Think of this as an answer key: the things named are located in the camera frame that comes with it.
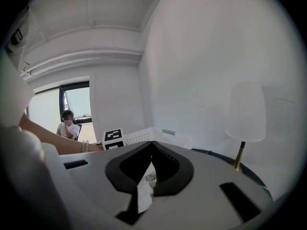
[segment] white shirt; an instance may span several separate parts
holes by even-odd
[[[79,130],[80,130],[79,126],[72,124],[70,126],[67,126],[67,128],[68,128],[69,132],[71,132],[73,135],[74,135],[74,133],[76,134],[76,136],[79,135]],[[67,138],[64,123],[60,123],[59,126],[58,126],[58,129],[60,130],[61,136]]]

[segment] brass lamp stem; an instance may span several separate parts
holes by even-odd
[[[238,172],[242,172],[242,169],[240,167],[240,162],[241,162],[241,158],[242,158],[242,154],[243,154],[243,149],[245,147],[245,141],[242,141],[241,142],[241,146],[240,146],[240,150],[239,150],[239,153],[236,157],[236,160],[235,160],[235,163],[234,163],[234,168],[236,171]]]

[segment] barcode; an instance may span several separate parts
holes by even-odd
[[[157,176],[155,175],[154,177],[146,178],[146,181],[153,182],[153,181],[156,180],[156,179],[157,179]]]

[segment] window frame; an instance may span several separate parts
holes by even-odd
[[[90,82],[85,81],[85,82],[77,82],[77,83],[71,83],[71,84],[66,84],[66,85],[60,85],[54,88],[46,89],[40,92],[35,93],[37,94],[42,94],[44,92],[48,92],[51,90],[56,90],[59,89],[59,113],[61,113],[65,110],[65,103],[64,103],[64,93],[65,91],[68,90],[76,90],[76,89],[82,89],[82,88],[89,88],[90,87]],[[81,117],[75,119],[76,124],[86,124],[86,123],[92,123],[92,116],[90,117]]]

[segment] table lamp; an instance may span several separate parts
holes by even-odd
[[[234,168],[242,172],[240,161],[246,142],[261,141],[266,132],[266,115],[261,85],[241,81],[231,87],[226,134],[241,141]]]

